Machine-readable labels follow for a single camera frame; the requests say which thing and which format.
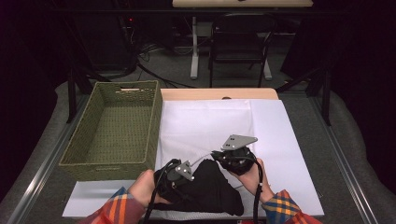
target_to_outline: black cloth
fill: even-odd
[[[193,174],[194,180],[178,186],[184,197],[176,203],[157,203],[154,209],[181,212],[208,212],[242,216],[244,206],[241,195],[224,177],[218,164],[203,160]]]

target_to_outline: white table surface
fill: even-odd
[[[312,7],[311,0],[173,0],[173,7]]]

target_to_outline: hand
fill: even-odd
[[[130,194],[144,207],[149,206],[151,194],[154,191],[154,171],[147,170],[140,174],[136,181],[128,188]],[[157,193],[154,203],[169,203]]]
[[[266,203],[274,197],[274,193],[272,192],[270,185],[268,184],[268,179],[267,175],[265,174],[262,159],[257,158],[257,162],[262,167],[262,194],[260,195],[260,201],[262,203]],[[230,174],[235,176],[239,181],[241,181],[247,191],[249,191],[253,195],[256,194],[257,186],[259,185],[259,169],[256,163],[254,163],[250,170],[243,175],[236,175],[232,172],[230,172]]]

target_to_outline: green wicker basket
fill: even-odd
[[[154,169],[162,110],[158,81],[97,82],[59,166],[78,181],[137,179]]]

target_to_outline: wire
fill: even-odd
[[[204,41],[202,41],[201,43],[199,43],[197,46],[201,46],[203,45],[206,41],[210,40],[210,37],[206,38]]]
[[[169,85],[173,86],[174,88],[177,88],[177,86],[175,85],[175,84],[177,84],[177,85],[185,86],[185,87],[188,87],[188,88],[196,88],[196,87],[193,87],[193,86],[189,86],[189,85],[186,85],[186,84],[182,84],[182,83],[179,83],[179,82],[175,82],[175,81],[172,81],[172,80],[169,80],[169,79],[160,77],[160,76],[156,75],[155,73],[149,71],[149,70],[148,70],[145,66],[143,66],[143,64],[141,64],[141,63],[137,63],[137,66],[139,66],[143,71],[145,71],[145,72],[148,73],[149,75],[152,75],[153,77],[156,77],[156,78],[162,80],[162,81],[165,83],[165,85],[166,85],[166,84],[169,84]]]
[[[249,160],[249,161],[254,161],[256,163],[257,168],[259,169],[259,185],[257,186],[256,189],[256,194],[254,195],[254,204],[253,204],[253,221],[255,224],[259,223],[259,199],[260,199],[260,194],[262,193],[262,180],[263,180],[263,172],[262,172],[262,166],[260,165],[259,162],[257,162],[256,157],[253,155],[254,159],[251,159],[249,157],[232,157],[228,158],[229,160],[232,161],[239,161],[239,160]]]
[[[136,81],[140,80],[140,78],[142,77],[142,73],[143,73],[143,69],[142,69],[142,70],[140,70],[139,77],[137,78],[137,80],[136,80]]]
[[[160,49],[160,48],[158,48],[158,46],[156,44],[149,44],[149,45],[143,47],[143,49],[141,51],[147,53],[147,52],[152,52],[156,49]]]
[[[130,42],[131,42],[131,44],[133,45],[133,44],[134,44],[134,41],[132,40],[132,37],[134,37],[134,29],[132,30],[131,38],[129,39]]]
[[[147,53],[141,53],[141,54],[139,54],[139,58],[141,58],[143,61],[148,63],[149,62],[149,53],[148,52]]]
[[[173,52],[174,53],[176,53],[176,54],[179,54],[179,55],[186,55],[186,54],[190,54],[191,52],[192,52],[192,47],[187,47],[187,48],[189,48],[190,50],[189,51],[187,51],[187,52],[180,52],[180,51],[177,51],[177,50],[173,50]]]
[[[163,170],[160,173],[160,176],[157,179],[157,183],[155,183],[155,188],[154,188],[154,190],[151,193],[151,199],[150,199],[150,202],[148,204],[148,209],[146,211],[143,223],[146,223],[147,221],[149,221],[149,216],[151,215],[152,209],[154,208],[154,200],[155,200],[155,196],[157,195],[157,191],[158,191],[158,186],[159,186],[160,180],[161,180],[161,178],[163,178],[163,174],[165,173],[166,168],[168,166],[171,166],[173,164],[173,162],[174,162],[174,160],[171,160],[168,163],[166,163],[166,165],[163,167]]]
[[[202,157],[200,157],[200,158],[198,158],[198,160],[196,160],[195,162],[193,162],[191,166],[193,166],[195,163],[197,163],[198,161],[201,161],[203,158],[205,158],[205,157],[207,157],[207,156],[210,156],[210,153],[209,153],[209,154],[206,154],[206,155],[204,155],[204,156],[202,156]]]
[[[189,22],[187,21],[186,17],[183,17],[183,19],[184,19],[184,21],[186,22],[187,26],[189,27],[189,29],[190,29],[190,31],[191,31],[191,33],[192,33],[192,29],[191,29],[191,27],[190,27],[190,25],[189,25]]]

